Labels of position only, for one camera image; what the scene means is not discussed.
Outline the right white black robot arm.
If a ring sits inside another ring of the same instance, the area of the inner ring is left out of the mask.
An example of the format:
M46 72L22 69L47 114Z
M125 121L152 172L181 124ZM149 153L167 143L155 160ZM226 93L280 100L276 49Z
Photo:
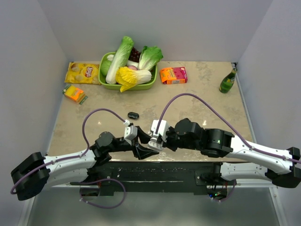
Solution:
M210 172L210 181L220 185L236 179L262 179L284 188L296 188L301 182L297 148L273 149L249 141L221 129L204 129L185 118L175 127L162 121L158 129L162 146L172 151L190 149L210 158L235 158L241 163L222 163Z

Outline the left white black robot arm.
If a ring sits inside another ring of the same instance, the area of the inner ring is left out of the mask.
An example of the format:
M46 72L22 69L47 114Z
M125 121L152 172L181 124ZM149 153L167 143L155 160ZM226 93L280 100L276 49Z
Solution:
M131 151L134 157L142 160L157 155L162 149L158 134L149 136L138 126L126 127L124 136L119 138L105 131L93 145L76 153L60 156L32 153L11 171L14 185L10 192L24 201L46 187L69 182L92 185L97 181L97 172L92 169L109 162L111 152Z

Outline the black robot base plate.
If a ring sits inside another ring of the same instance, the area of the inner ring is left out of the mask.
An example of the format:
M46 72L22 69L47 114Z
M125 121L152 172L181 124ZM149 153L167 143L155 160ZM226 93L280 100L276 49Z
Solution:
M208 186L222 186L220 162L153 162L110 161L103 166L88 169L84 182L100 183L101 195L113 195L123 189L113 180L124 185L127 192L193 193L206 195Z

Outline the black earbud charging case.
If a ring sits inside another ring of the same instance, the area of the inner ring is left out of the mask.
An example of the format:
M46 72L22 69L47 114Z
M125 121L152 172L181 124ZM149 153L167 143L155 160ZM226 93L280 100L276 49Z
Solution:
M133 120L139 119L139 114L138 114L138 113L135 113L135 112L129 112L129 113L127 114L127 116L128 116L128 118L133 119Z

